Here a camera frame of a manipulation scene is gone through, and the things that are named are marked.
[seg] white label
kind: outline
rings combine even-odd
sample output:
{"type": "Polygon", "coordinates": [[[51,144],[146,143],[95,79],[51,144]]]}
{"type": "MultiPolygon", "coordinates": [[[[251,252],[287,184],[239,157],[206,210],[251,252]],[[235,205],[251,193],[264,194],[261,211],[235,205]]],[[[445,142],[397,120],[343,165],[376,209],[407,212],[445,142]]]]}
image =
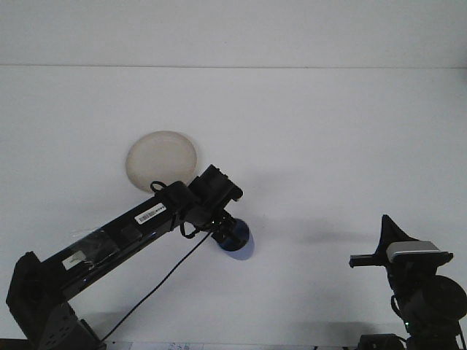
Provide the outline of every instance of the white label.
{"type": "Polygon", "coordinates": [[[147,220],[152,219],[156,215],[159,215],[163,211],[165,211],[167,208],[164,206],[162,203],[158,203],[152,208],[142,212],[140,215],[134,217],[136,222],[138,222],[140,225],[144,224],[147,220]]]}
{"type": "Polygon", "coordinates": [[[85,260],[86,260],[85,253],[79,250],[78,252],[75,252],[71,257],[67,257],[61,263],[63,264],[66,270],[69,270],[70,268],[78,265],[80,262],[85,261],[85,260]]]}

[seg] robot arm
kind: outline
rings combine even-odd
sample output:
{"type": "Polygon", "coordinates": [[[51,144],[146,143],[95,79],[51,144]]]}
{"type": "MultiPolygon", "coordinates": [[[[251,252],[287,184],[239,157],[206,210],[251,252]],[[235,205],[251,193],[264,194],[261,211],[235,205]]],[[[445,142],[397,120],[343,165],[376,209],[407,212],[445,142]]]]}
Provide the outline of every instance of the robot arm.
{"type": "MultiPolygon", "coordinates": [[[[371,255],[352,255],[350,266],[384,266],[394,291],[391,306],[411,337],[408,350],[458,350],[459,320],[467,314],[467,295],[460,285],[436,275],[453,253],[430,241],[409,237],[388,215],[382,217],[381,238],[371,255]]],[[[358,350],[403,349],[395,335],[363,335],[358,350]]]]}
{"type": "MultiPolygon", "coordinates": [[[[94,350],[99,338],[78,320],[68,300],[129,257],[189,222],[208,231],[222,248],[237,250],[247,238],[235,234],[236,220],[224,210],[242,191],[214,166],[187,187],[175,182],[43,262],[33,252],[13,273],[7,304],[32,350],[94,350]]],[[[26,346],[17,343],[18,349],[26,346]]],[[[0,341],[0,350],[4,348],[0,341]]]]}

